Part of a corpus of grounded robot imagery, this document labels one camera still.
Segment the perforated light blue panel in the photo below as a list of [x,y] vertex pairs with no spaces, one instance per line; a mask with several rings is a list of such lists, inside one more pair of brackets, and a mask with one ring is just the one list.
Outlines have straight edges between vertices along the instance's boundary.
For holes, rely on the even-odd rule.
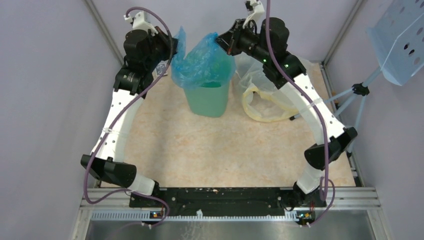
[[424,66],[422,0],[394,0],[367,34],[390,83],[403,86]]

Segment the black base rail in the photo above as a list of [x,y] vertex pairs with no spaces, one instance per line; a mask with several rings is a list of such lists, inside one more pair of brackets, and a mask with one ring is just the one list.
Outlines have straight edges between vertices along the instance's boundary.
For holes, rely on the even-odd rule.
[[197,211],[206,217],[265,217],[327,205],[317,190],[304,194],[291,187],[168,187],[156,188],[152,195],[148,199],[131,194],[129,207],[161,210],[168,204],[171,217],[194,216]]

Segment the green plastic trash bin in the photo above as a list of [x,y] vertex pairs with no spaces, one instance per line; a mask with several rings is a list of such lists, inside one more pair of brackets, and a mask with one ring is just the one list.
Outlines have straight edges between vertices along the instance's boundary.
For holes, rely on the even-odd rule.
[[210,118],[225,113],[235,67],[235,59],[227,56],[201,64],[190,75],[191,80],[182,89],[192,113]]

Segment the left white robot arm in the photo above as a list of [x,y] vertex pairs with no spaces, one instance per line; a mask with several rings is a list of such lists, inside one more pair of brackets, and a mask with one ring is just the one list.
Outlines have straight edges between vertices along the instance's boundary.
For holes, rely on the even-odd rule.
[[147,92],[158,81],[153,76],[163,61],[169,63],[177,52],[178,40],[156,28],[131,30],[123,43],[123,65],[115,76],[112,102],[97,145],[90,154],[81,157],[85,178],[119,186],[141,194],[141,200],[149,207],[160,202],[158,184],[143,176],[133,164],[125,163],[125,146],[133,120]]

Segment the light blue tripod stand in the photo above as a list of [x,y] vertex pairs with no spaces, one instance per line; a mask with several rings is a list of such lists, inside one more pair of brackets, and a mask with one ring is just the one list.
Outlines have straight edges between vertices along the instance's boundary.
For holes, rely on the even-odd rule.
[[[370,75],[369,77],[361,82],[353,84],[351,88],[337,93],[335,95],[332,95],[330,98],[324,100],[324,103],[331,103],[334,104],[335,107],[335,116],[337,118],[340,117],[341,113],[346,110],[356,99],[361,99],[359,104],[359,109],[356,114],[355,122],[354,122],[354,128],[357,129],[359,127],[359,123],[362,117],[365,101],[367,99],[367,96],[370,94],[369,85],[377,78],[379,74],[381,74],[381,68],[377,67]],[[343,103],[339,103],[338,99],[347,96],[345,101]]]

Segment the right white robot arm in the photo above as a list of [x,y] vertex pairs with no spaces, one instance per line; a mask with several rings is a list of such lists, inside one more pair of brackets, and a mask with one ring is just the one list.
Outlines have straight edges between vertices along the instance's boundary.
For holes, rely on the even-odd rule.
[[260,32],[255,29],[254,21],[236,19],[215,41],[227,55],[245,53],[260,62],[266,78],[291,101],[312,131],[315,143],[304,151],[307,165],[292,191],[294,202],[307,206],[315,192],[320,193],[321,200],[326,198],[330,163],[340,157],[358,132],[330,111],[314,89],[306,68],[287,50],[290,31],[285,22],[270,17],[262,21]]

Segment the blue plastic trash bag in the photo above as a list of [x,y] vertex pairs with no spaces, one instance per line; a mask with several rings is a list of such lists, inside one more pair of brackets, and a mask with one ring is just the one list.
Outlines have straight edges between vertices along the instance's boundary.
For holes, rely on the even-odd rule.
[[236,71],[235,58],[227,55],[216,43],[217,32],[205,35],[186,52],[187,34],[181,26],[175,35],[178,40],[171,61],[171,79],[182,89],[195,89],[209,83],[228,83]]

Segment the clear yellow plastic bag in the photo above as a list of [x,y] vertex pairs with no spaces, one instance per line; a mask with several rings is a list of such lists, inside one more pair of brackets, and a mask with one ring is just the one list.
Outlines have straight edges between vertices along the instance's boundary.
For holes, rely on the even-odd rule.
[[299,113],[289,98],[263,73],[263,65],[242,53],[234,57],[232,87],[244,112],[258,122],[278,122]]

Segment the playing card box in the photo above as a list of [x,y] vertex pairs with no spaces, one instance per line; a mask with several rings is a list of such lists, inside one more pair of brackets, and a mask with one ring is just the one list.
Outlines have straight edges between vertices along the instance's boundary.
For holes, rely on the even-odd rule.
[[159,77],[161,74],[163,74],[163,76],[168,75],[166,61],[161,61],[155,68],[155,76]]

